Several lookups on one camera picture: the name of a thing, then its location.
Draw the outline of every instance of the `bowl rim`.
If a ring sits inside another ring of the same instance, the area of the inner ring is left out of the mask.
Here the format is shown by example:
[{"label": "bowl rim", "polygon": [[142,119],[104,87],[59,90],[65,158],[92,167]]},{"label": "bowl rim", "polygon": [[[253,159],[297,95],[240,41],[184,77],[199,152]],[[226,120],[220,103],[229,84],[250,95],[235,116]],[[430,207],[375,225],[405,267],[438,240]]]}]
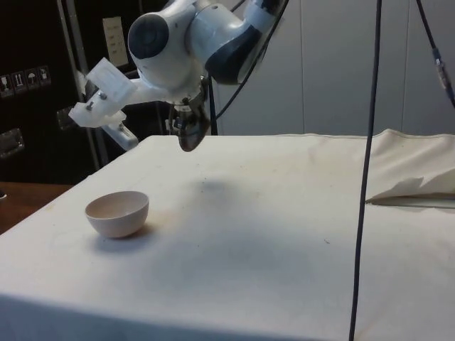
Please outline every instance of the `bowl rim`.
[{"label": "bowl rim", "polygon": [[[136,195],[141,195],[144,199],[145,199],[145,203],[144,205],[142,205],[140,208],[138,208],[137,210],[134,210],[133,212],[130,212],[129,214],[127,215],[118,215],[118,216],[113,216],[113,217],[108,217],[108,218],[98,218],[98,217],[93,217],[92,215],[89,215],[88,214],[88,209],[91,205],[95,204],[96,202],[98,201],[101,201],[101,200],[104,200],[106,199],[106,197],[112,197],[112,196],[115,196],[115,195],[119,195],[119,194],[124,194],[124,193],[134,193]],[[119,219],[119,218],[124,218],[124,217],[128,217],[130,215],[133,215],[134,213],[138,213],[139,211],[143,210],[146,206],[149,205],[149,196],[143,192],[139,192],[139,191],[136,191],[136,190],[121,190],[119,192],[113,192],[113,193],[108,193],[106,195],[103,195],[101,197],[98,197],[96,199],[94,199],[93,201],[91,201],[86,207],[85,207],[85,215],[92,219],[92,220],[114,220],[114,219]]]}]

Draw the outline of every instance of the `table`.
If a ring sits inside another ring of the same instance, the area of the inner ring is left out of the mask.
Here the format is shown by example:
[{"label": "table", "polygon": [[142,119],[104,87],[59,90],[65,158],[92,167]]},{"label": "table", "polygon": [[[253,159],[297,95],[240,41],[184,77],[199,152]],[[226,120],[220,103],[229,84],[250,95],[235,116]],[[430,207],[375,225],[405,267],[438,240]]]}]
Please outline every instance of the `table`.
[{"label": "table", "polygon": [[[369,197],[453,190],[453,136],[386,131],[373,148]],[[143,141],[0,237],[2,340],[347,340],[364,150]],[[149,217],[103,239],[84,208],[117,190],[146,193]],[[357,340],[453,340],[453,212],[368,205]]]},{"label": "table", "polygon": [[7,197],[0,200],[0,234],[69,190],[71,185],[37,183],[2,183]]}]

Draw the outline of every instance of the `sticker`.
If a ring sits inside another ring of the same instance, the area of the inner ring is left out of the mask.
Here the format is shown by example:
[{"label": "sticker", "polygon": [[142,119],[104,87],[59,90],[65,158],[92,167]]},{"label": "sticker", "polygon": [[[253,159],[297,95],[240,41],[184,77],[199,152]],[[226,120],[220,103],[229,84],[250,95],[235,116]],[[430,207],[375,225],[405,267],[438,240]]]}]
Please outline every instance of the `sticker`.
[{"label": "sticker", "polygon": [[102,25],[105,30],[109,61],[117,67],[128,64],[127,46],[123,34],[122,18],[120,16],[104,18],[102,19]]},{"label": "sticker", "polygon": [[30,69],[26,71],[26,81],[29,90],[38,89],[40,87],[38,72],[36,69]]},{"label": "sticker", "polygon": [[14,96],[13,83],[9,75],[0,76],[0,97]]},{"label": "sticker", "polygon": [[42,87],[45,87],[45,86],[51,84],[49,67],[40,66],[38,68],[38,79],[39,79],[40,84],[41,84]]},{"label": "sticker", "polygon": [[21,94],[27,91],[27,81],[23,71],[11,73],[11,78],[13,80],[14,91],[16,91],[16,94]]}]

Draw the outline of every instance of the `metal frame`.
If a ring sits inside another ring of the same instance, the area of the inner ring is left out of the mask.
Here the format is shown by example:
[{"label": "metal frame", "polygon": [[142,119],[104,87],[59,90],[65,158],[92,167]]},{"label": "metal frame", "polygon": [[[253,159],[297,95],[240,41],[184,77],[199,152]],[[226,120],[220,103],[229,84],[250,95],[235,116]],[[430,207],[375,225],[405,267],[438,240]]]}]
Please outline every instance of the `metal frame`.
[{"label": "metal frame", "polygon": [[[77,75],[75,55],[77,56],[77,61],[79,62],[79,66],[81,69],[80,71],[84,75],[86,75],[90,70],[89,70],[89,67],[87,64],[87,58],[85,57],[85,49],[84,49],[84,44],[82,41],[82,35],[80,34],[80,27],[79,27],[79,21],[77,19],[75,2],[74,2],[74,0],[65,0],[67,10],[68,10],[68,18],[70,21],[71,32],[72,32],[73,38],[74,38],[76,54],[74,54],[73,48],[71,46],[70,34],[69,34],[69,30],[68,30],[68,23],[65,18],[65,11],[63,9],[62,1],[63,0],[57,0],[58,11],[59,11],[60,20],[62,23],[63,34],[65,35],[65,42],[66,42],[66,46],[68,49],[68,55],[69,55],[70,62],[71,62],[73,77],[75,80],[75,84],[77,85],[77,90],[78,90],[77,95],[79,97],[79,100],[81,102],[83,102],[82,89],[79,88],[79,77]],[[95,131],[95,141],[97,144],[97,149],[95,147],[95,142],[92,137],[92,130]],[[101,128],[87,129],[87,135],[89,136],[90,149],[92,150],[92,155],[94,157],[95,167],[98,170],[98,169],[100,169],[100,162],[98,161],[96,151],[98,151],[98,153],[100,154],[102,167],[109,163],[109,157],[107,155],[107,149],[106,149],[104,136],[103,136]]]}]

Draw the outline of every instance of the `white plastic mount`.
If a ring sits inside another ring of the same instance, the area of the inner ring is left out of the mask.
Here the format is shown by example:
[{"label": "white plastic mount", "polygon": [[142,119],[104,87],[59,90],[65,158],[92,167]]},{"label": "white plastic mount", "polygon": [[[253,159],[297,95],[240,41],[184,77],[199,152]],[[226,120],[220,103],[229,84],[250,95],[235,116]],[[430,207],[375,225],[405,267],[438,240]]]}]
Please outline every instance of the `white plastic mount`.
[{"label": "white plastic mount", "polygon": [[122,111],[137,86],[121,73],[106,58],[103,58],[87,79],[99,90],[87,103],[77,103],[70,117],[87,128],[102,127],[123,149],[129,150],[138,144],[137,137],[128,130],[123,121],[127,116]]}]

